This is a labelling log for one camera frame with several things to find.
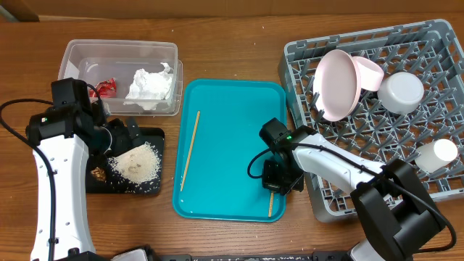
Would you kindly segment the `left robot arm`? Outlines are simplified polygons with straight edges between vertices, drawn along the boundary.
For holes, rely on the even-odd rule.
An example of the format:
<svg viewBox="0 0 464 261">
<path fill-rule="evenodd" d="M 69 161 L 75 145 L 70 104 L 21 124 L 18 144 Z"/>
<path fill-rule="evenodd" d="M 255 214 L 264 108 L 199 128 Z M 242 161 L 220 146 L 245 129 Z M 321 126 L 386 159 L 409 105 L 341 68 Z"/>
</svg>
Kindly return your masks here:
<svg viewBox="0 0 464 261">
<path fill-rule="evenodd" d="M 107 121 L 90 84 L 66 78 L 51 85 L 52 103 L 26 128 L 38 173 L 38 221 L 32 260 L 65 260 L 95 252 L 88 226 L 86 174 L 90 156 L 120 155 L 141 144 L 134 119 Z"/>
</svg>

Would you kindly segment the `white napkin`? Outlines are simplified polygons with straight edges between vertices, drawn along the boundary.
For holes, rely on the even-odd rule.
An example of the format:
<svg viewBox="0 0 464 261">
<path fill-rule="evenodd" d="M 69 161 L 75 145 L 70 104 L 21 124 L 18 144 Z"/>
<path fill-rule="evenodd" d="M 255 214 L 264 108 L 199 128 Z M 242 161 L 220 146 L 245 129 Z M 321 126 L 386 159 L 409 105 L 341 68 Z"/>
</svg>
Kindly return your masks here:
<svg viewBox="0 0 464 261">
<path fill-rule="evenodd" d="M 155 110 L 159 101 L 167 102 L 171 99 L 171 67 L 166 62 L 161 62 L 161 65 L 164 70 L 160 72 L 147 72 L 145 69 L 136 71 L 124 105 L 137 104 L 144 110 Z"/>
</svg>

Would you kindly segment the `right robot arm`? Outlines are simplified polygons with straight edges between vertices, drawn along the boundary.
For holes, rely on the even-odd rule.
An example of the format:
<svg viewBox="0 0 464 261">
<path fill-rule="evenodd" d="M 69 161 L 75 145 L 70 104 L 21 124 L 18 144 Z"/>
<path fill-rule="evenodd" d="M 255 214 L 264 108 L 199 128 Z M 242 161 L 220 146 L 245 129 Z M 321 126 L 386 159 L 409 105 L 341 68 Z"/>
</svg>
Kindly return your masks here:
<svg viewBox="0 0 464 261">
<path fill-rule="evenodd" d="M 365 240 L 346 260 L 412 260 L 425 244 L 452 225 L 438 210 L 415 170 L 395 159 L 388 164 L 359 157 L 327 141 L 316 130 L 290 131 L 273 118 L 260 138 L 273 156 L 259 178 L 280 195 L 302 191 L 306 174 L 317 175 L 350 195 Z"/>
</svg>

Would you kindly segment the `small white cup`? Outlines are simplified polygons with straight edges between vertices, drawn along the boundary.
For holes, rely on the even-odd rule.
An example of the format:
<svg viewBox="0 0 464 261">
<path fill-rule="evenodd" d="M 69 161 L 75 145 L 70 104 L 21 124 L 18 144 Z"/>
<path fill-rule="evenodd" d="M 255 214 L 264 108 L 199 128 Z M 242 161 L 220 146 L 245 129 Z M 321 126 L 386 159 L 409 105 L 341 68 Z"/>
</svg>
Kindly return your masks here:
<svg viewBox="0 0 464 261">
<path fill-rule="evenodd" d="M 417 148 L 416 165 L 423 171 L 433 173 L 448 165 L 458 155 L 457 146 L 448 139 L 439 139 Z"/>
</svg>

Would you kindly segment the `small white plate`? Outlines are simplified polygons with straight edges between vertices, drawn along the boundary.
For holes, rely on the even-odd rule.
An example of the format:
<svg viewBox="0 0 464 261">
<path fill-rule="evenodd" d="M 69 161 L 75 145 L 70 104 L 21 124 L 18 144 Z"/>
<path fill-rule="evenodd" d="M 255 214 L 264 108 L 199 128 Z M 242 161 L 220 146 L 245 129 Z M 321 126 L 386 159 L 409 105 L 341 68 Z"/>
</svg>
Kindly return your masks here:
<svg viewBox="0 0 464 261">
<path fill-rule="evenodd" d="M 375 62 L 364 57 L 353 57 L 360 71 L 361 88 L 366 91 L 379 90 L 384 71 Z"/>
</svg>

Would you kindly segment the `grey bowl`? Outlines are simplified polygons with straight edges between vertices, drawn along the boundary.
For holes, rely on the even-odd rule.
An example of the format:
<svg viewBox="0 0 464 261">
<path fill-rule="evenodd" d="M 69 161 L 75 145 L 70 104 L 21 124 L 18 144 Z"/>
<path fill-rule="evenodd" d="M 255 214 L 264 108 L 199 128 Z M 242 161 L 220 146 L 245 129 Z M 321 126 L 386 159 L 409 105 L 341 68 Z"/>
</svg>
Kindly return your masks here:
<svg viewBox="0 0 464 261">
<path fill-rule="evenodd" d="M 407 115 L 421 103 L 424 87 L 421 80 L 408 72 L 398 72 L 383 80 L 377 97 L 388 111 Z"/>
</svg>

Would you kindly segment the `red snack wrapper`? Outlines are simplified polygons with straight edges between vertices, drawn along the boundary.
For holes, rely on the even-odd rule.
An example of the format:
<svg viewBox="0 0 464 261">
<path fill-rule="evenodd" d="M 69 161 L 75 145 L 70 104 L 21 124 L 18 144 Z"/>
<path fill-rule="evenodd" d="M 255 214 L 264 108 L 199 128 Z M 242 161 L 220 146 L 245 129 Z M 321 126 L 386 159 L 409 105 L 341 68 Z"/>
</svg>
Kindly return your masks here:
<svg viewBox="0 0 464 261">
<path fill-rule="evenodd" d="M 95 89 L 101 98 L 115 98 L 117 96 L 117 84 L 114 78 L 98 83 Z"/>
</svg>

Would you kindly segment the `wooden chopstick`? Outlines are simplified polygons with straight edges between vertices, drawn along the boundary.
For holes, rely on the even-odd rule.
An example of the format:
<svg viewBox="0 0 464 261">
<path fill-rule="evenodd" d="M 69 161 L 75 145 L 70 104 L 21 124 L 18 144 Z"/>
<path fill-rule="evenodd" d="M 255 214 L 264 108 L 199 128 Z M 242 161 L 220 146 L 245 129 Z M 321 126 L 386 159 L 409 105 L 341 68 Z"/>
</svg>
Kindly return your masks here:
<svg viewBox="0 0 464 261">
<path fill-rule="evenodd" d="M 269 207 L 268 207 L 268 217 L 271 218 L 273 214 L 273 201 L 274 201 L 274 192 L 270 193 Z"/>
<path fill-rule="evenodd" d="M 186 166 L 185 166 L 185 169 L 184 169 L 184 172 L 183 172 L 183 179 L 182 179 L 182 182 L 181 182 L 181 189 L 180 189 L 181 192 L 184 189 L 185 182 L 186 182 L 186 176 L 187 176 L 188 171 L 189 171 L 189 165 L 190 165 L 190 161 L 191 161 L 191 154 L 192 154 L 193 147 L 194 147 L 194 142 L 195 142 L 195 138 L 196 138 L 196 132 L 197 132 L 198 124 L 199 124 L 200 114 L 201 114 L 201 112 L 197 111 L 195 124 L 194 124 L 194 129 L 193 129 L 193 132 L 192 132 L 192 135 L 191 135 L 191 142 L 190 142 L 190 145 L 189 145 L 189 148 L 188 148 Z"/>
</svg>

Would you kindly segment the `large white plate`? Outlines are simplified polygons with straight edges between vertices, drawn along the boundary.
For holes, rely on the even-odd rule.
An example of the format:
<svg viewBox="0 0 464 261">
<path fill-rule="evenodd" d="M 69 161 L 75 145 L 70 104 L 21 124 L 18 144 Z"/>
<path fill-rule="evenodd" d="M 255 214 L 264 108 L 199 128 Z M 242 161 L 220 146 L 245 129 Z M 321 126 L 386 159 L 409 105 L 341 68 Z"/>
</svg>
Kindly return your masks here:
<svg viewBox="0 0 464 261">
<path fill-rule="evenodd" d="M 361 92 L 360 70 L 354 58 L 334 49 L 325 54 L 314 75 L 312 89 L 318 95 L 315 106 L 325 120 L 336 122 L 356 107 Z"/>
</svg>

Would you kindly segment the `brown food scrap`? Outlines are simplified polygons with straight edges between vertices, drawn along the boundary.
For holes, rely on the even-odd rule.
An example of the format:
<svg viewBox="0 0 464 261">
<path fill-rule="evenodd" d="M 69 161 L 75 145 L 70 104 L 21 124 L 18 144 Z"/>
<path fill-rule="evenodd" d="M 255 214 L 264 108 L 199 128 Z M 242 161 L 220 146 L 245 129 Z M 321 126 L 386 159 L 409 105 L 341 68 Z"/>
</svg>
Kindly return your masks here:
<svg viewBox="0 0 464 261">
<path fill-rule="evenodd" d="M 107 175 L 105 173 L 105 170 L 100 168 L 100 167 L 96 167 L 94 168 L 92 171 L 91 171 L 91 175 L 94 177 L 95 180 L 97 181 L 101 181 L 101 182 L 105 182 L 106 179 L 107 179 Z"/>
</svg>

